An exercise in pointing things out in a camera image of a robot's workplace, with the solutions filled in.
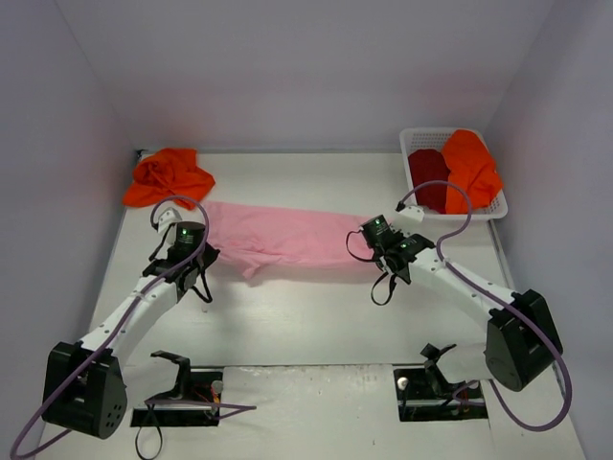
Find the cable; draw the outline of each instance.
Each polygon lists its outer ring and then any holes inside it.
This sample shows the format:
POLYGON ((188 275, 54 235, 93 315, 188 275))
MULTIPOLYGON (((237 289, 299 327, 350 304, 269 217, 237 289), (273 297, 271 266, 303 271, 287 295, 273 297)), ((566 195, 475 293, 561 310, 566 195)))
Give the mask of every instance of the cable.
POLYGON ((381 281, 383 281, 385 278, 387 278, 388 275, 389 275, 389 273, 387 271, 384 271, 383 274, 376 279, 375 283, 373 284, 373 287, 371 287, 371 300, 373 301, 373 303, 375 305, 379 305, 380 307, 384 307, 384 306, 386 306, 387 304, 390 303, 390 300, 392 300, 392 296, 394 295, 394 289, 396 289, 396 285, 397 285, 396 278, 397 278, 397 275, 392 275, 390 277, 390 284, 388 286, 387 298, 383 302, 377 302, 375 300, 375 288, 376 288, 376 286, 381 281))
POLYGON ((400 419, 403 422, 406 419, 406 400, 409 399, 409 386, 410 383, 406 385, 406 388, 402 391, 402 415, 400 416, 400 419))
POLYGON ((204 208, 202 207, 200 202, 196 201, 193 198, 190 198, 189 196, 172 195, 172 196, 168 196, 168 197, 162 199, 151 210, 151 215, 149 217, 149 221, 151 222, 151 225, 153 227, 155 227, 155 225, 156 225, 156 223, 154 222, 154 217, 155 217, 155 213, 159 209, 159 207, 162 204, 164 204, 165 202, 173 200, 173 199, 177 199, 177 198, 178 199, 188 200, 189 202, 193 203, 198 208, 198 210, 202 213, 202 217, 204 218, 205 229, 204 229, 204 236, 202 238, 202 241, 200 242, 200 245, 185 260, 183 260, 182 262, 179 262, 178 264, 172 266, 168 270, 166 270, 163 273, 159 274, 153 280, 151 280, 149 283, 147 283, 145 285, 145 287, 143 287, 141 289, 141 291, 139 292, 140 295, 137 295, 137 296, 134 297, 134 300, 132 301, 132 303, 129 305, 129 307, 125 311, 124 316, 122 316, 122 318, 120 319, 120 321, 117 324, 117 326, 115 327, 115 329, 108 335, 108 338, 79 367, 77 367, 77 369, 75 369, 72 372, 72 374, 70 374, 66 378, 66 380, 63 381, 56 388, 56 390, 51 395, 49 395, 49 398, 47 398, 43 402, 43 404, 40 406, 40 408, 38 408, 38 410, 36 410, 36 412, 34 413, 32 418, 25 424, 25 426, 23 427, 21 432, 17 435, 17 437, 15 438, 15 440, 14 440, 12 446, 11 446, 11 452, 10 452, 11 460, 24 460, 26 458, 33 457, 33 456, 37 455, 38 453, 40 453, 41 451, 43 451, 44 449, 46 449, 49 446, 51 446, 52 444, 54 444, 57 441, 59 441, 61 438, 66 436, 71 431, 70 429, 66 429, 66 430, 62 431, 61 433, 58 434, 58 436, 56 436, 55 438, 53 438, 50 441, 48 441, 47 443, 45 443, 43 446, 40 446, 40 447, 38 447, 38 448, 28 452, 28 453, 24 453, 24 454, 17 453, 17 450, 19 449, 19 446, 21 446, 21 443, 23 443, 23 440, 28 435, 28 433, 30 432, 30 430, 32 429, 32 427, 34 426, 34 424, 36 423, 38 418, 42 414, 45 413, 45 411, 49 408, 49 406, 55 400, 57 400, 57 398, 59 398, 61 396, 61 394, 68 387, 68 385, 70 385, 74 379, 76 379, 85 369, 87 369, 87 366, 89 366, 94 360, 96 360, 104 352, 106 347, 108 347, 108 345, 113 341, 115 336, 122 329, 122 326, 124 325, 125 321, 127 321, 127 319, 130 317, 130 315, 134 312, 134 310, 136 309, 136 307, 140 303, 141 298, 147 292, 149 292, 154 286, 156 286, 158 283, 163 281, 166 278, 166 276, 170 275, 171 273, 173 273, 175 270, 181 268, 182 266, 187 265, 189 262, 191 262, 193 259, 195 259, 198 256, 198 254, 200 254, 201 252, 204 251, 205 246, 206 246, 206 242, 207 242, 207 238, 209 237, 209 216, 207 215, 207 212, 204 210, 204 208))
POLYGON ((208 400, 206 397, 204 397, 202 394, 200 394, 200 393, 199 393, 197 390, 193 390, 193 392, 195 393, 195 395, 196 395, 198 398, 200 398, 200 399, 201 399, 202 401, 204 401, 205 403, 208 403, 208 402, 209 402, 209 400, 208 400))
POLYGON ((160 241, 158 246, 155 248, 155 250, 149 256, 149 261, 150 262, 153 262, 155 260, 155 258, 157 257, 157 253, 160 252, 160 249, 162 249, 162 246, 164 246, 164 243, 166 242, 166 238, 169 235, 171 228, 174 227, 174 225, 175 225, 175 223, 173 222, 172 224, 169 225, 169 228, 166 229, 166 232, 164 232, 164 236, 162 237, 162 240, 160 241))
POLYGON ((451 403, 453 401, 453 398, 447 398, 446 400, 444 400, 444 402, 439 406, 440 409, 443 409, 444 407, 447 407, 449 405, 449 403, 451 403))
POLYGON ((143 424, 139 426, 138 431, 136 433, 136 437, 134 438, 134 447, 136 448, 136 454, 141 460, 155 460, 160 455, 162 447, 164 446, 164 435, 162 434, 162 428, 160 427, 160 423, 155 416, 155 412, 153 412, 154 408, 155 404, 147 404, 147 415, 143 420, 143 424), (143 429, 143 425, 147 422, 148 419, 151 419, 151 421, 153 422, 153 427, 155 428, 158 436, 160 437, 160 447, 157 449, 157 452, 152 457, 145 457, 141 452, 140 448, 138 447, 138 438, 141 436, 141 430, 143 429))
MULTIPOLYGON (((462 392, 462 396, 464 396, 464 401, 469 402, 469 398, 468 398, 468 390, 464 390, 464 391, 462 392)), ((470 406, 471 406, 471 404, 468 404, 468 403, 467 403, 467 404, 462 404, 462 403, 460 402, 460 407, 462 408, 462 410, 464 411, 464 413, 467 413, 467 412, 468 412, 468 410, 470 410, 470 406)))
POLYGON ((235 409, 234 412, 230 412, 229 414, 224 414, 218 417, 213 417, 213 420, 223 420, 233 417, 235 415, 241 414, 243 412, 248 412, 250 410, 256 410, 258 407, 256 405, 241 405, 241 404, 228 404, 225 402, 202 402, 202 401, 182 401, 182 400, 155 400, 150 399, 146 400, 145 404, 158 404, 158 405, 170 405, 170 404, 188 404, 188 405, 201 405, 203 407, 212 407, 217 409, 235 409))
POLYGON ((200 289, 198 289, 196 286, 192 286, 191 289, 193 290, 193 292, 195 292, 195 295, 197 295, 202 302, 204 302, 205 304, 210 304, 211 302, 213 302, 213 295, 211 295, 211 291, 209 290, 209 285, 207 284, 207 278, 204 274, 204 271, 200 273, 200 279, 202 280, 202 286, 204 287, 204 291, 206 292, 207 296, 205 297, 204 294, 200 292, 200 289))
POLYGON ((475 383, 479 383, 479 381, 471 380, 469 383, 462 385, 461 387, 459 387, 457 390, 455 390, 451 394, 451 398, 453 398, 454 401, 457 401, 458 403, 461 403, 461 404, 475 405, 475 406, 483 407, 484 405, 486 405, 484 402, 469 401, 468 398, 463 400, 462 398, 458 396, 460 393, 467 391, 468 388, 474 385, 475 383))
POLYGON ((345 238, 345 246, 347 247, 347 252, 349 252, 349 255, 352 256, 354 259, 356 259, 357 261, 360 262, 369 262, 369 263, 373 263, 376 262, 375 259, 364 259, 362 257, 357 257, 355 254, 352 253, 352 251, 349 249, 349 237, 352 235, 359 235, 360 232, 355 232, 355 231, 351 231, 347 234, 347 237, 345 238))
MULTIPOLYGON (((462 196, 464 197, 464 199, 466 201, 466 204, 468 206, 468 212, 466 213, 466 220, 464 221, 462 226, 458 230, 454 230, 453 232, 449 232, 449 233, 441 236, 437 240, 436 249, 437 249, 437 255, 439 256, 439 259, 444 262, 445 266, 447 268, 449 268, 449 271, 451 271, 451 273, 453 273, 457 278, 459 278, 460 280, 465 282, 471 288, 473 288, 476 291, 480 292, 481 294, 485 295, 489 300, 497 303, 503 309, 510 311, 513 315, 515 315, 517 318, 519 318, 519 320, 522 321, 526 326, 528 326, 528 328, 530 328, 530 330, 533 331, 536 334, 536 336, 543 342, 545 347, 547 347, 549 352, 554 357, 554 360, 557 362, 557 364, 559 366, 560 373, 562 374, 562 377, 564 379, 564 397, 563 397, 564 398, 564 402, 562 404, 562 407, 561 407, 559 413, 549 423, 547 423, 545 425, 528 425, 525 422, 522 422, 521 420, 519 420, 517 418, 517 416, 511 412, 511 410, 509 409, 509 407, 507 406, 507 404, 503 400, 502 395, 500 394, 500 390, 498 389, 496 384, 493 381, 490 380, 489 384, 491 385, 491 389, 493 390, 494 394, 496 395, 496 398, 500 402, 500 405, 505 410, 505 412, 507 412, 509 417, 511 417, 511 419, 516 424, 521 426, 522 428, 524 428, 524 429, 526 429, 528 431, 542 432, 542 431, 547 431, 549 429, 552 429, 552 428, 558 426, 562 422, 562 420, 564 420, 566 415, 568 415, 568 412, 569 412, 570 407, 571 407, 571 401, 573 399, 573 383, 571 382, 571 376, 570 376, 570 373, 568 372, 568 367, 566 367, 566 363, 564 362, 564 359, 562 358, 561 353, 557 350, 556 346, 549 339, 549 337, 544 332, 542 332, 540 330, 540 328, 538 328, 538 326, 536 326, 536 324, 528 316, 526 316, 524 313, 519 311, 513 305, 505 302, 501 298, 497 297, 496 295, 494 295, 491 292, 489 292, 488 290, 480 287, 479 285, 474 283, 472 280, 467 278, 460 270, 458 270, 458 268, 456 268, 451 262, 446 260, 444 255, 443 255, 443 251, 441 249, 441 246, 442 246, 443 242, 445 240, 448 240, 449 238, 455 237, 456 235, 459 235, 462 232, 464 232, 465 229, 470 224, 470 219, 472 218, 472 203, 470 202, 470 198, 468 197, 468 195, 466 194, 464 189, 462 189, 461 187, 458 187, 456 184, 452 184, 451 182, 447 182, 447 181, 444 181, 444 180, 431 180, 431 181, 428 181, 428 182, 423 182, 422 184, 420 184, 417 187, 415 187, 411 192, 406 194, 404 196, 404 198, 401 199, 398 202, 397 209, 398 208, 400 210, 403 209, 403 207, 405 206, 404 202, 407 200, 407 198, 409 196, 414 194, 416 191, 418 191, 418 190, 420 190, 420 189, 422 189, 424 187, 429 187, 431 185, 446 185, 447 187, 451 187, 451 188, 457 190, 458 192, 460 192, 462 194, 462 196)), ((457 390, 456 390, 456 392, 454 392, 454 395, 453 395, 454 399, 456 401, 459 401, 459 399, 457 398, 457 394, 456 393, 459 393, 459 392, 457 390)))

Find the folded cloth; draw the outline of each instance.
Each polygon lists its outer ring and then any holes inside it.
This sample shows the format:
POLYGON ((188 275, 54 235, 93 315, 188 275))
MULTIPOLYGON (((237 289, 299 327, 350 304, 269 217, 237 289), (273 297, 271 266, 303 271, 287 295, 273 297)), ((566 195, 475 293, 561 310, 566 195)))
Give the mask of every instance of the folded cloth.
MULTIPOLYGON (((141 161, 132 173, 134 182, 124 195, 124 205, 137 208, 157 203, 171 195, 200 201, 215 185, 213 176, 197 167, 194 149, 162 149, 141 161)), ((176 204, 193 209, 185 200, 176 204)))
MULTIPOLYGON (((345 239, 369 218, 300 209, 206 201, 209 243, 219 259, 251 278, 265 265, 348 268, 364 265, 347 252, 345 239)), ((373 251, 355 236, 353 254, 370 259, 373 251)))
MULTIPOLYGON (((420 149, 409 155, 409 169, 413 187, 430 180, 448 180, 449 168, 440 152, 434 149, 420 149)), ((417 203, 444 214, 447 202, 447 187, 431 185, 415 192, 417 203)))
MULTIPOLYGON (((474 132, 458 129, 447 140, 441 154, 451 171, 449 182, 466 191, 474 209, 489 206, 502 190, 496 162, 474 132)), ((468 212, 462 194, 451 187, 447 187, 445 211, 448 214, 468 212)))

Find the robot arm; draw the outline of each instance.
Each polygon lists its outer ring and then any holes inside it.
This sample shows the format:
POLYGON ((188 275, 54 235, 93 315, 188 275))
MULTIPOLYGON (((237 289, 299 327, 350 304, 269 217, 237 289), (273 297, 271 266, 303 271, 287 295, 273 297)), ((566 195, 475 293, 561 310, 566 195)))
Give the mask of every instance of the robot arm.
MULTIPOLYGON (((127 395, 122 371, 129 356, 157 320, 174 307, 189 289, 195 289, 198 277, 206 288, 205 270, 219 254, 218 250, 207 243, 204 250, 188 264, 169 271, 169 268, 185 261, 200 247, 205 226, 198 222, 181 221, 178 213, 170 208, 158 220, 157 230, 164 235, 163 242, 149 257, 150 264, 122 304, 98 328, 81 340, 74 344, 60 342, 49 354, 44 400, 106 344, 102 352, 97 354, 43 413, 45 422, 102 439, 113 434, 126 411, 127 395), (171 242, 167 258, 156 259, 164 241, 171 242), (157 285, 145 289, 165 273, 157 285), (125 320, 130 309, 133 310, 125 320), (116 331, 117 334, 108 342, 109 337, 116 331)), ((153 356, 180 364, 176 360, 180 356, 164 352, 153 356)))
MULTIPOLYGON (((405 283, 431 288, 453 302, 486 333, 486 341, 471 346, 446 347, 441 352, 429 345, 422 352, 436 364, 449 382, 495 378, 513 391, 521 391, 554 361, 533 331, 509 311, 472 288, 441 261, 435 244, 419 234, 402 231, 406 217, 398 215, 390 226, 385 217, 365 222, 360 231, 374 251, 377 266, 405 283)), ((538 326, 557 350, 562 346, 545 299, 533 290, 520 294, 500 287, 458 264, 454 267, 478 287, 512 305, 538 326)))

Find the crumpled orange towel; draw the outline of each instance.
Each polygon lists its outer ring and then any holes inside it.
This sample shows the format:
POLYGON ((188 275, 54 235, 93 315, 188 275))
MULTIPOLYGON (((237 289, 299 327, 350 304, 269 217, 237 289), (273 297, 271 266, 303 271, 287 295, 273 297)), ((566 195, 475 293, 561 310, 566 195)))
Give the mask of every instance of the crumpled orange towel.
MULTIPOLYGON (((441 151, 450 170, 449 182, 462 187, 472 202, 473 209, 491 204, 503 184, 496 172, 496 162, 479 136, 466 129, 458 129, 441 151)), ((447 214, 466 214, 468 206, 460 192, 447 187, 447 214)))
MULTIPOLYGON (((171 195, 185 195, 200 201, 215 185, 208 172, 198 168, 195 149, 161 149, 141 161, 132 177, 134 182, 124 195, 124 205, 149 206, 171 195)), ((193 209, 189 201, 176 199, 179 206, 193 209)))

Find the purple cable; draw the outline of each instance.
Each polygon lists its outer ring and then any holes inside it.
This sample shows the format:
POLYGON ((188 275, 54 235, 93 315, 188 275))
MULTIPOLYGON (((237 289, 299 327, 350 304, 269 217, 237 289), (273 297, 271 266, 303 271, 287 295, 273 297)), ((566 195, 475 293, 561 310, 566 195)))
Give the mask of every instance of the purple cable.
MULTIPOLYGON (((182 262, 172 266, 171 268, 169 268, 165 272, 163 272, 160 275, 158 275, 157 277, 155 277, 149 283, 147 283, 145 285, 145 287, 143 287, 141 289, 141 291, 140 291, 141 294, 146 294, 155 285, 157 285, 159 282, 161 282, 167 275, 173 273, 173 271, 175 271, 175 270, 181 268, 182 266, 188 264, 189 262, 191 262, 198 254, 200 254, 202 251, 204 251, 204 248, 205 248, 206 242, 207 242, 207 238, 209 237, 209 216, 207 215, 207 212, 204 210, 202 205, 198 201, 196 201, 195 199, 190 198, 189 196, 172 195, 172 196, 168 196, 168 197, 162 199, 151 210, 150 221, 152 223, 154 223, 153 222, 153 218, 154 218, 155 212, 158 210, 158 208, 163 203, 165 203, 167 201, 170 201, 172 199, 185 199, 185 200, 188 200, 189 202, 193 203, 200 210, 200 212, 202 213, 202 216, 204 218, 204 224, 206 226, 205 229, 204 229, 204 237, 202 238, 202 241, 200 242, 200 245, 195 249, 195 251, 190 255, 190 257, 188 257, 187 259, 183 260, 182 262)), ((62 431, 61 433, 59 433, 58 436, 56 436, 55 438, 53 438, 53 439, 49 440, 48 442, 46 442, 44 445, 42 445, 42 446, 40 446, 40 447, 38 447, 38 448, 28 452, 28 453, 24 453, 24 454, 17 453, 17 449, 19 449, 19 446, 21 446, 21 443, 23 442, 25 437, 28 435, 28 433, 30 432, 30 430, 32 429, 32 427, 34 426, 34 424, 36 423, 38 418, 49 408, 49 406, 57 398, 59 398, 59 396, 62 394, 62 392, 68 387, 68 385, 70 385, 72 383, 72 381, 74 379, 76 379, 79 376, 79 374, 81 372, 83 372, 87 368, 87 366, 89 366, 96 358, 98 358, 102 354, 102 352, 106 349, 108 344, 113 341, 115 336, 122 329, 122 326, 124 325, 125 321, 127 321, 129 316, 134 312, 134 310, 136 309, 136 307, 138 306, 140 301, 141 301, 141 297, 140 296, 134 298, 132 303, 129 305, 129 307, 125 311, 124 316, 122 316, 122 319, 120 320, 118 325, 115 327, 115 329, 109 334, 108 338, 77 369, 75 369, 73 371, 73 373, 70 374, 66 378, 66 380, 64 382, 62 382, 61 385, 58 388, 56 388, 56 390, 51 395, 49 395, 49 398, 47 398, 47 400, 45 400, 43 402, 43 404, 40 406, 40 408, 34 413, 32 418, 26 423, 26 425, 23 427, 21 432, 15 438, 15 441, 12 443, 11 453, 10 453, 11 460, 24 460, 26 458, 33 457, 33 456, 37 455, 38 453, 40 453, 41 451, 43 451, 44 449, 46 449, 49 446, 51 446, 52 444, 54 444, 57 441, 59 441, 61 438, 66 436, 68 433, 70 433, 71 430, 70 429, 66 429, 66 430, 62 431)))
POLYGON ((220 415, 219 417, 214 417, 215 420, 223 420, 234 415, 241 414, 242 412, 247 412, 249 410, 256 410, 258 407, 255 405, 240 405, 240 404, 227 404, 225 402, 204 402, 204 401, 182 401, 182 400, 155 400, 150 399, 146 400, 145 404, 147 405, 170 405, 170 404, 188 404, 188 405, 201 405, 203 407, 214 407, 217 409, 235 409, 234 412, 230 412, 229 414, 220 415))
MULTIPOLYGON (((562 355, 557 350, 557 348, 554 345, 554 343, 549 339, 549 337, 544 332, 542 332, 538 328, 538 326, 536 326, 535 323, 528 316, 526 316, 524 313, 522 313, 521 311, 516 309, 513 305, 505 302, 504 300, 502 300, 501 298, 499 298, 496 295, 492 294, 488 290, 486 290, 486 289, 480 287, 479 285, 477 285, 476 283, 474 283, 472 280, 467 278, 460 270, 458 270, 455 266, 453 266, 453 264, 451 264, 451 262, 448 262, 445 259, 444 255, 443 255, 443 251, 441 249, 442 243, 445 240, 448 240, 449 238, 455 237, 456 235, 459 235, 460 233, 464 232, 465 229, 470 224, 470 219, 472 217, 472 203, 470 202, 470 198, 468 197, 466 192, 461 187, 458 187, 456 184, 452 184, 451 182, 446 182, 444 180, 431 180, 429 182, 424 182, 424 183, 418 185, 411 192, 406 194, 404 196, 404 198, 400 201, 400 203, 404 203, 404 201, 406 201, 406 199, 409 196, 411 196, 412 194, 414 194, 417 190, 422 189, 424 187, 429 187, 430 185, 446 185, 447 187, 454 188, 455 190, 457 190, 458 192, 460 192, 462 194, 462 196, 466 200, 466 204, 468 205, 468 212, 466 213, 466 220, 462 224, 462 226, 458 230, 454 230, 453 232, 447 233, 446 235, 441 236, 437 240, 437 255, 439 256, 439 259, 444 262, 445 266, 447 268, 449 268, 449 271, 451 271, 451 273, 453 273, 456 277, 460 278, 463 282, 465 282, 471 288, 475 289, 478 292, 481 292, 488 299, 490 299, 491 301, 497 303, 503 309, 510 311, 513 315, 515 315, 517 318, 519 318, 519 320, 521 320, 526 326, 528 326, 536 334, 536 336, 543 342, 543 344, 547 347, 549 352, 554 357, 554 360, 557 362, 557 364, 559 366, 559 370, 560 370, 560 372, 562 374, 562 377, 564 379, 564 402, 562 404, 562 407, 561 407, 559 413, 549 423, 547 423, 545 425, 528 425, 525 422, 522 422, 521 420, 519 420, 517 418, 517 416, 511 412, 511 410, 509 409, 509 407, 507 406, 507 404, 503 400, 502 395, 500 394, 500 390, 498 389, 496 384, 493 381, 490 380, 489 384, 491 385, 491 389, 493 390, 494 394, 496 395, 496 398, 498 398, 498 401, 500 402, 500 405, 505 410, 505 412, 507 412, 509 417, 516 424, 521 426, 522 428, 527 429, 529 431, 541 432, 541 431, 547 431, 549 429, 552 429, 552 428, 558 426, 562 422, 562 420, 564 420, 566 415, 568 414, 568 412, 569 412, 569 410, 571 408, 571 401, 573 399, 573 383, 571 382, 571 376, 570 376, 570 373, 568 372, 568 367, 566 367, 566 363, 564 362, 564 359, 562 358, 562 355)), ((458 401, 458 402, 461 402, 461 403, 469 403, 469 402, 466 402, 465 400, 459 399, 458 398, 458 394, 461 391, 463 391, 464 389, 466 389, 467 387, 469 387, 469 385, 471 385, 474 381, 471 381, 471 382, 467 383, 465 386, 463 386, 460 389, 456 390, 453 393, 453 395, 452 395, 453 399, 458 401)))

